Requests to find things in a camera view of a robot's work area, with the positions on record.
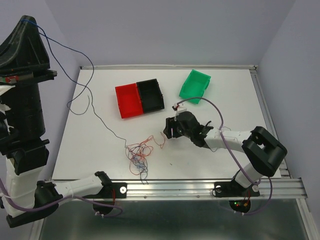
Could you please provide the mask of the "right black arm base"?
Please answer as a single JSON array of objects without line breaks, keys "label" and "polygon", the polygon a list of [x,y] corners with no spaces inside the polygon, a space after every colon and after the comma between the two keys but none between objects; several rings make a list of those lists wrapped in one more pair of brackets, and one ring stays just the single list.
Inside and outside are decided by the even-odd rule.
[{"label": "right black arm base", "polygon": [[249,187],[242,187],[235,181],[218,181],[213,184],[211,194],[217,198],[244,198],[259,197],[260,191],[252,184]]}]

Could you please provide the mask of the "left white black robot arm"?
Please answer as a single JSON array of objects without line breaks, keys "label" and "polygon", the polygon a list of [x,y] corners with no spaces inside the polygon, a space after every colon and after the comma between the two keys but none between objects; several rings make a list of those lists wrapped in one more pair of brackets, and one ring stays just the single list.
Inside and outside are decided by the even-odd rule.
[{"label": "left white black robot arm", "polygon": [[22,16],[0,46],[0,152],[6,158],[0,206],[11,228],[44,219],[73,198],[114,194],[103,171],[63,184],[39,180],[49,158],[39,83],[56,76],[35,18]]}]

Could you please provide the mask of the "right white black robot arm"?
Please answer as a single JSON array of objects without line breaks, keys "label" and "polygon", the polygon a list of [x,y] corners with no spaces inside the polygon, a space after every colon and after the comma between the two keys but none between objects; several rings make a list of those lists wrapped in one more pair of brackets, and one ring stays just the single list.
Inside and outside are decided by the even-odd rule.
[{"label": "right white black robot arm", "polygon": [[216,197],[241,197],[262,177],[273,177],[288,150],[264,127],[251,131],[220,130],[202,125],[189,111],[183,111],[165,120],[164,135],[168,138],[186,137],[200,148],[226,149],[244,153],[249,160],[231,181],[219,181],[214,185]]}]

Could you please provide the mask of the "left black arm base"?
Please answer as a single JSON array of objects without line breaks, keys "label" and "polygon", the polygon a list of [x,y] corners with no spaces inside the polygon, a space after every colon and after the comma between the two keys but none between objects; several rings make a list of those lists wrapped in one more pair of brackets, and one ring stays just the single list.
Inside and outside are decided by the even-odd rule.
[{"label": "left black arm base", "polygon": [[113,182],[104,171],[97,171],[94,175],[101,180],[102,189],[94,194],[93,198],[125,199],[127,197],[126,182]]}]

